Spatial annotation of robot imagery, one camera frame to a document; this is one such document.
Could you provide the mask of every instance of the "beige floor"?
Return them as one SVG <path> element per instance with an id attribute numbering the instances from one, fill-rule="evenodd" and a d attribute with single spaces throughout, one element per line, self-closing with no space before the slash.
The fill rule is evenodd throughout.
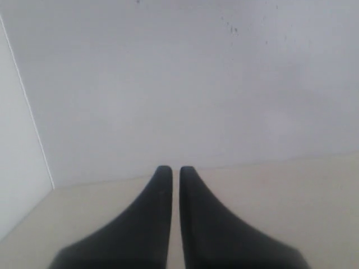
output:
<path id="1" fill-rule="evenodd" d="M 359 268 L 359 154 L 199 172 L 233 212 L 299 248 L 313 268 Z M 59 249 L 117 216 L 148 179 L 53 191 L 0 242 L 0 268 L 46 268 Z M 174 186 L 168 268 L 180 269 L 178 173 Z"/>

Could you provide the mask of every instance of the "floor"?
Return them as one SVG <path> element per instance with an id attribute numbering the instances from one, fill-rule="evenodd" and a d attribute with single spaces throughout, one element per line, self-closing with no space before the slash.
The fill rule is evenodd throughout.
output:
<path id="1" fill-rule="evenodd" d="M 263 232 L 297 247 L 312 268 L 359 268 L 359 154 L 199 169 L 215 195 Z M 47 268 L 56 253 L 105 225 L 149 177 L 56 189 L 0 242 L 0 268 Z M 168 268 L 184 268 L 174 172 Z"/>

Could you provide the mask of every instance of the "wall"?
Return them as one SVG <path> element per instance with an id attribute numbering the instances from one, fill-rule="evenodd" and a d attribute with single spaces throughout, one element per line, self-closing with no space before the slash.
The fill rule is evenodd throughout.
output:
<path id="1" fill-rule="evenodd" d="M 52 189 L 0 21 L 0 240 Z"/>
<path id="2" fill-rule="evenodd" d="M 0 0 L 55 184 L 359 150 L 354 0 Z"/>

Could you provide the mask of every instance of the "white wall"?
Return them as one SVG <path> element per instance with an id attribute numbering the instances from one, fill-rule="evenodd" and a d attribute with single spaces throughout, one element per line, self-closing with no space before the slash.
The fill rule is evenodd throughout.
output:
<path id="1" fill-rule="evenodd" d="M 355 0 L 0 0 L 56 185 L 359 150 Z"/>
<path id="2" fill-rule="evenodd" d="M 0 240 L 52 189 L 0 22 Z"/>

